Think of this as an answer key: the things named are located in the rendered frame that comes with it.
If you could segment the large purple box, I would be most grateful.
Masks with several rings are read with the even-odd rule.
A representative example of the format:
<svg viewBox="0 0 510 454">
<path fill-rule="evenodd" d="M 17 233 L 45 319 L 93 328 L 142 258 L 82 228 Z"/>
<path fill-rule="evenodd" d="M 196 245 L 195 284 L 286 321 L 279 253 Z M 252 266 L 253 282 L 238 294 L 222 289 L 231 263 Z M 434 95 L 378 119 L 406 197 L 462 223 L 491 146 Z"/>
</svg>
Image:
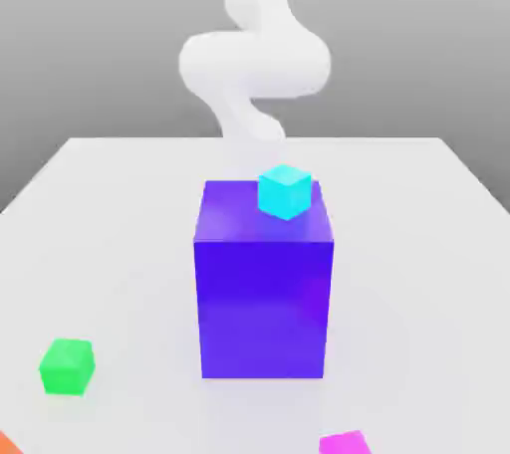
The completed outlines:
<svg viewBox="0 0 510 454">
<path fill-rule="evenodd" d="M 206 181 L 193 249 L 203 377 L 323 376 L 334 236 L 318 183 L 282 220 L 256 182 Z"/>
</svg>

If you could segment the large orange box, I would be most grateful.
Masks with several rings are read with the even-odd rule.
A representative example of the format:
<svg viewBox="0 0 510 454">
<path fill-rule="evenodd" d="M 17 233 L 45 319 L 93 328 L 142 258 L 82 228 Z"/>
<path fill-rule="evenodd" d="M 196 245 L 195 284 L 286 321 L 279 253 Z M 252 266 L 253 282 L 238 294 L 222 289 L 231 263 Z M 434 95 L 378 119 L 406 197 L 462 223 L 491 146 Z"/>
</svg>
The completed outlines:
<svg viewBox="0 0 510 454">
<path fill-rule="evenodd" d="M 3 431 L 0 431 L 0 454 L 23 454 L 20 448 Z"/>
</svg>

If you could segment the small magenta cube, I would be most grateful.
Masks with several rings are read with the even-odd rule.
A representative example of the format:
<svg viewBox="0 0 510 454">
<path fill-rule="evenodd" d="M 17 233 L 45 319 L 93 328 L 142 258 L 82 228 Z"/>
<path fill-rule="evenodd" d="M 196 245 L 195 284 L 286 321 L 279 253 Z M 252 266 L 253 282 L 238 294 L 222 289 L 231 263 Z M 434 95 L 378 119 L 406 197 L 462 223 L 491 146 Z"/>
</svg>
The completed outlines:
<svg viewBox="0 0 510 454">
<path fill-rule="evenodd" d="M 319 454 L 372 454 L 360 430 L 324 436 L 320 439 Z"/>
</svg>

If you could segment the small cyan cube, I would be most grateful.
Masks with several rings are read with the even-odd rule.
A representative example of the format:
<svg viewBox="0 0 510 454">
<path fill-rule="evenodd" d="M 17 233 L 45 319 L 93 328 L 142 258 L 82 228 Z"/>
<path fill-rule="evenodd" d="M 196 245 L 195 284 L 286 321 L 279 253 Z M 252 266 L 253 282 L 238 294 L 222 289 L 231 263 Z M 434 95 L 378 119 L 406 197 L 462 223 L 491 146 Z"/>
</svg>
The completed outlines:
<svg viewBox="0 0 510 454">
<path fill-rule="evenodd" d="M 312 175 L 281 164 L 258 177 L 258 208 L 282 220 L 291 220 L 311 207 Z"/>
</svg>

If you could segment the small green cube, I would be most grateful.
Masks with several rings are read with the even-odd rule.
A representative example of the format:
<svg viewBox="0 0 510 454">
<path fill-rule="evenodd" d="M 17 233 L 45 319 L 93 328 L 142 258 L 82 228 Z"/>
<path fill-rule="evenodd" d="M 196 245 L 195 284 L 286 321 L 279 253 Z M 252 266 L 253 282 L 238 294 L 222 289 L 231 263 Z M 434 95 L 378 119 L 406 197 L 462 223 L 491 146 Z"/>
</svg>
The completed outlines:
<svg viewBox="0 0 510 454">
<path fill-rule="evenodd" d="M 52 395 L 83 396 L 96 368 L 89 340 L 53 340 L 44 354 L 39 373 L 44 390 Z"/>
</svg>

